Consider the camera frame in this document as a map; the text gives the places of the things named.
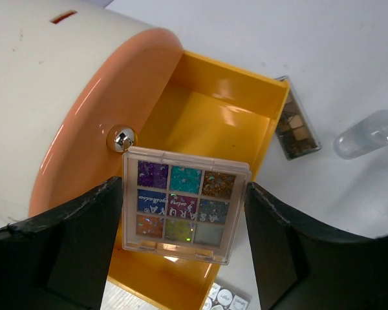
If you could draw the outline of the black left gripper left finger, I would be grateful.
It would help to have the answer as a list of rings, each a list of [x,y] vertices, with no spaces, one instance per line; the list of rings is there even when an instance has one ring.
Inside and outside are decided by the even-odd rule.
[[[123,181],[0,228],[0,309],[99,309],[122,213]]]

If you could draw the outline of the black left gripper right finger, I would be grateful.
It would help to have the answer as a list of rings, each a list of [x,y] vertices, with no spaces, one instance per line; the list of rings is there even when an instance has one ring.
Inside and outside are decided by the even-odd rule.
[[[244,210],[261,309],[388,309],[388,235],[337,229],[254,182]]]

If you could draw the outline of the clear grey eyeshadow palette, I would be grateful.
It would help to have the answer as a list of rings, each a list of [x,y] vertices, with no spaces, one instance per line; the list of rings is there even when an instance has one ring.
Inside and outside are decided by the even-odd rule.
[[[250,301],[227,285],[213,282],[202,310],[247,310]]]

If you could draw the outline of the colourful glitter eyeshadow palette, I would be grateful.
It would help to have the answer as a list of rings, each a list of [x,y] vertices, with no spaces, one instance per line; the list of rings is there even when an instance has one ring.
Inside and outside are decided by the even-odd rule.
[[[130,147],[123,170],[123,249],[228,264],[249,164]]]

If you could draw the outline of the brown eyeshadow palette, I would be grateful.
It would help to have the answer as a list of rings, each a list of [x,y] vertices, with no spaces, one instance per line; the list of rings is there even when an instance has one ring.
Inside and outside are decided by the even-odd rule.
[[[289,161],[321,150],[321,143],[307,116],[301,100],[289,76],[275,80],[287,82],[290,86],[275,134],[285,158]]]

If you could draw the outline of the orange top drawer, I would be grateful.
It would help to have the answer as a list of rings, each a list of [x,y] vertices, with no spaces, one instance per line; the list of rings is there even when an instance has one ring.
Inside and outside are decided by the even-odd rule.
[[[183,54],[177,36],[152,28],[120,45],[88,82],[49,147],[32,191],[29,216],[72,200],[116,175],[113,127],[140,132]]]

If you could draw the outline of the yellow drawer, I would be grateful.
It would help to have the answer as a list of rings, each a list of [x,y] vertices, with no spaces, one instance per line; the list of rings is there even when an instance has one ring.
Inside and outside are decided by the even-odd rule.
[[[289,93],[286,77],[183,54],[124,156],[112,283],[159,309],[203,306]]]

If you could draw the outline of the cream round drawer organizer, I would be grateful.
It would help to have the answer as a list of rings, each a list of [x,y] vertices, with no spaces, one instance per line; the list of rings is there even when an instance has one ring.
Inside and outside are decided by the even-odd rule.
[[[0,1],[0,227],[28,216],[48,149],[93,75],[148,29],[86,1]]]

